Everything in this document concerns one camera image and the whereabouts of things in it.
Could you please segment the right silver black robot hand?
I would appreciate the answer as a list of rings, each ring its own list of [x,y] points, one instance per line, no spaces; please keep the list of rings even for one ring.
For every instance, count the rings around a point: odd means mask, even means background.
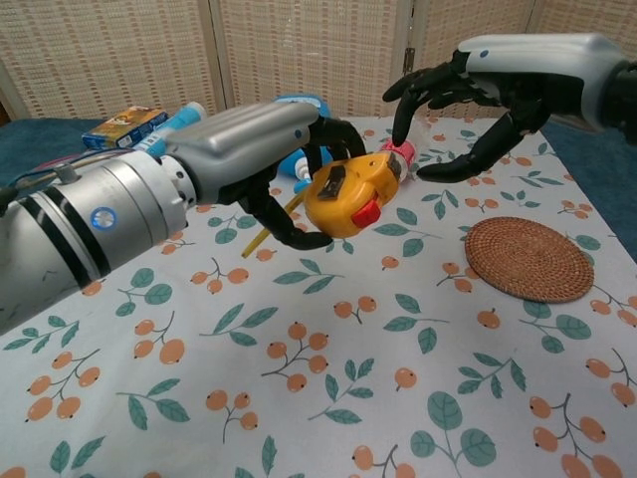
[[[392,142],[407,138],[416,111],[474,103],[505,113],[469,152],[424,166],[424,181],[457,183],[490,169],[528,134],[556,119],[621,131],[636,142],[636,65],[598,33],[493,34],[461,42],[452,58],[407,74],[383,94],[397,102]]]

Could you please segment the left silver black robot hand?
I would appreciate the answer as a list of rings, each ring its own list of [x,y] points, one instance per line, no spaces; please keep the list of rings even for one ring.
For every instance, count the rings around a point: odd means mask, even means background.
[[[270,194],[279,164],[302,150],[310,173],[321,168],[320,149],[334,159],[365,154],[363,140],[347,120],[322,116],[307,103],[235,107],[170,134],[166,153],[184,167],[196,201],[238,203],[278,241],[297,250],[325,247],[332,239],[298,228]]]

